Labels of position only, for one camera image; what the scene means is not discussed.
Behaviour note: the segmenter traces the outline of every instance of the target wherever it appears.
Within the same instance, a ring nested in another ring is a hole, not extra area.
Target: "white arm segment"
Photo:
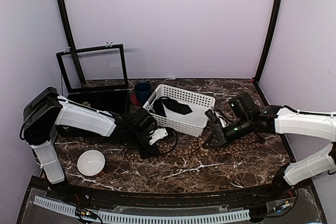
[[[59,99],[67,100],[67,98],[59,96]],[[59,101],[63,106],[55,121],[56,125],[66,125],[78,129],[95,132],[102,136],[110,136],[116,128],[114,119],[102,114],[98,111],[85,109],[81,106],[73,104],[74,102]]]
[[[67,98],[59,96],[59,99],[68,101]],[[59,101],[63,108],[60,110],[56,125],[66,125],[76,127],[82,130],[98,133],[102,136],[110,136],[116,128],[114,119],[99,114],[93,110],[71,104],[69,102]],[[46,172],[47,178],[52,184],[64,181],[65,176],[62,166],[57,158],[55,149],[51,141],[46,141],[40,145],[31,145],[40,161],[41,168]]]
[[[326,115],[306,115],[282,108],[278,111],[278,117],[275,119],[275,131],[280,134],[315,136],[336,142],[336,118],[333,117],[335,113],[324,114]],[[334,159],[329,156],[332,147],[333,143],[330,143],[319,152],[290,164],[285,170],[285,181],[292,186],[307,178],[336,169]]]

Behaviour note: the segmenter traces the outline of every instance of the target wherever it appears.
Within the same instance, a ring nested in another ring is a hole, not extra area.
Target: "hinge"
[[[106,42],[106,47],[112,47],[113,42],[112,41],[107,41]]]

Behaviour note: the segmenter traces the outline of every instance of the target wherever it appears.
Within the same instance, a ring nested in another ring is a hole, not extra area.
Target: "marble surface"
[[[130,80],[130,91],[141,80]],[[216,98],[215,108],[236,120],[227,100],[248,92],[262,105],[261,98],[249,80],[180,79],[150,80],[158,84],[183,88]],[[109,85],[95,81],[87,86]],[[111,143],[105,137],[58,137],[55,149],[71,184],[92,188],[138,193],[201,193],[247,188],[268,184],[278,168],[290,162],[279,136],[264,134],[265,140],[250,134],[228,148],[203,149],[202,143],[211,133],[205,128],[196,138],[179,133],[176,149],[166,156],[140,159],[137,150]],[[168,150],[174,139],[161,141],[160,150]],[[101,151],[106,166],[98,177],[85,177],[77,170],[77,159],[90,149]]]

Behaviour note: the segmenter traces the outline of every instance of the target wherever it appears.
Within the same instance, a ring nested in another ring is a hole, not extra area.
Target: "red object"
[[[131,93],[131,103],[135,106],[142,107],[142,104],[137,101],[137,96],[135,95],[135,92]]]

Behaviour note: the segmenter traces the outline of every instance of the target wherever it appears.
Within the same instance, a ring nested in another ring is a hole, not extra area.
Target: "basket handle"
[[[151,104],[155,100],[155,98],[156,98],[156,91],[152,93],[152,95],[148,98],[143,107],[145,108],[148,104]]]

